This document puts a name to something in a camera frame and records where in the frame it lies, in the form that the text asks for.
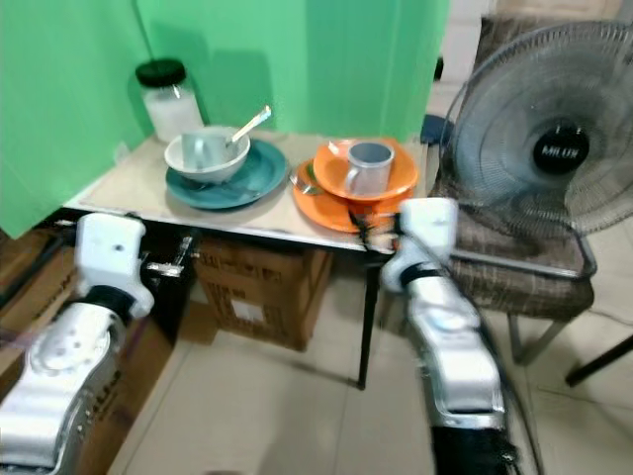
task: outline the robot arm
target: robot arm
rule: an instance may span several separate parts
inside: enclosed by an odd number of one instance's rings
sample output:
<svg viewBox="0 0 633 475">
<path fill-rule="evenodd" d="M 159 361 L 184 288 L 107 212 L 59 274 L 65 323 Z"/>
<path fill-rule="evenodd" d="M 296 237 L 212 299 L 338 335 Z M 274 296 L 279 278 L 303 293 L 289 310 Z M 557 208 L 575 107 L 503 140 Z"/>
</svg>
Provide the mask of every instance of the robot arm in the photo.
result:
<svg viewBox="0 0 633 475">
<path fill-rule="evenodd" d="M 509 473 L 514 454 L 497 364 L 479 332 L 477 310 L 441 271 L 455 243 L 457 204 L 408 200 L 401 211 L 400 246 L 382 278 L 391 291 L 408 295 L 436 473 Z"/>
<path fill-rule="evenodd" d="M 80 299 L 29 348 L 24 371 L 0 406 L 2 474 L 72 473 L 96 394 L 116 372 L 126 325 L 153 306 L 140 283 L 144 225 L 103 214 L 79 222 Z"/>
</svg>

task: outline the black jar lid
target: black jar lid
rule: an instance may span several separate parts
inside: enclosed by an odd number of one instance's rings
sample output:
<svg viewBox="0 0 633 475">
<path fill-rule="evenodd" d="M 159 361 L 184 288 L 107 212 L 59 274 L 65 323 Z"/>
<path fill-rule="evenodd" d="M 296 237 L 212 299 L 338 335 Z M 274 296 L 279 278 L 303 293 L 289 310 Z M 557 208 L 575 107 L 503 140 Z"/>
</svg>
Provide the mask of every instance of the black jar lid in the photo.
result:
<svg viewBox="0 0 633 475">
<path fill-rule="evenodd" d="M 154 59 L 136 68 L 136 78 L 145 87 L 169 87 L 186 77 L 185 66 L 178 59 Z"/>
</svg>

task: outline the white label on box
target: white label on box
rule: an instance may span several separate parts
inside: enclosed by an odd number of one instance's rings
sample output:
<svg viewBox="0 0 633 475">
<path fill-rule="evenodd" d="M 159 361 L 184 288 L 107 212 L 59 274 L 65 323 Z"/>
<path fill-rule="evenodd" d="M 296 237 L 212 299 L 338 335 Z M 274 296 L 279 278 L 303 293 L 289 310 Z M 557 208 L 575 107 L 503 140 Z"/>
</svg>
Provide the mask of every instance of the white label on box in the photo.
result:
<svg viewBox="0 0 633 475">
<path fill-rule="evenodd" d="M 264 322 L 264 310 L 261 307 L 234 299 L 230 299 L 230 303 L 233 305 L 235 316 L 239 319 L 249 322 Z"/>
</svg>

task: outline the electric fan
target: electric fan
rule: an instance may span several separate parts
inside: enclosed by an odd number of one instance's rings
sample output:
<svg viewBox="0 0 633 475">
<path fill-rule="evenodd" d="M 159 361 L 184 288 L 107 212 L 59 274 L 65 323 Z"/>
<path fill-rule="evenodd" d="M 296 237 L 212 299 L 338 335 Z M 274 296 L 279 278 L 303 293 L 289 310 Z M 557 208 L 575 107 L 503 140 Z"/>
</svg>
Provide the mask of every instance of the electric fan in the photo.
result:
<svg viewBox="0 0 633 475">
<path fill-rule="evenodd" d="M 491 56 L 462 88 L 442 181 L 487 226 L 579 236 L 633 214 L 633 28 L 537 30 Z"/>
</svg>

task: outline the orange plate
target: orange plate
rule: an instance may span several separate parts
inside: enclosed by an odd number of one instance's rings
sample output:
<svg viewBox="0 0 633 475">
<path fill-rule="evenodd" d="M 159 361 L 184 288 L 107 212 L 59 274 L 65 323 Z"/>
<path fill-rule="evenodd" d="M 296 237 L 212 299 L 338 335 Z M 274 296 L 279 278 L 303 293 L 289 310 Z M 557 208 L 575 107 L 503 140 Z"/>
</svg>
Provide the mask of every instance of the orange plate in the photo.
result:
<svg viewBox="0 0 633 475">
<path fill-rule="evenodd" d="M 419 176 L 417 165 L 395 139 L 382 139 L 382 142 L 391 145 L 396 153 L 385 193 L 374 196 L 347 193 L 345 190 L 345 177 L 349 171 L 347 146 L 342 147 L 337 154 L 334 154 L 327 145 L 318 149 L 315 156 L 315 177 L 318 184 L 332 195 L 363 203 L 397 198 L 409 191 L 417 183 Z"/>
<path fill-rule="evenodd" d="M 299 165 L 297 173 L 307 183 L 317 185 L 308 176 L 307 167 L 312 160 Z M 400 202 L 412 196 L 412 191 L 400 195 L 397 198 L 373 203 L 372 205 L 359 205 L 350 203 L 328 193 L 320 195 L 304 195 L 297 187 L 293 187 L 293 195 L 297 207 L 312 221 L 323 227 L 344 233 L 358 233 L 358 229 L 349 221 L 349 207 L 356 208 L 358 213 L 395 213 L 399 210 Z M 383 226 L 389 222 L 389 217 L 375 217 L 371 220 L 374 227 Z"/>
</svg>

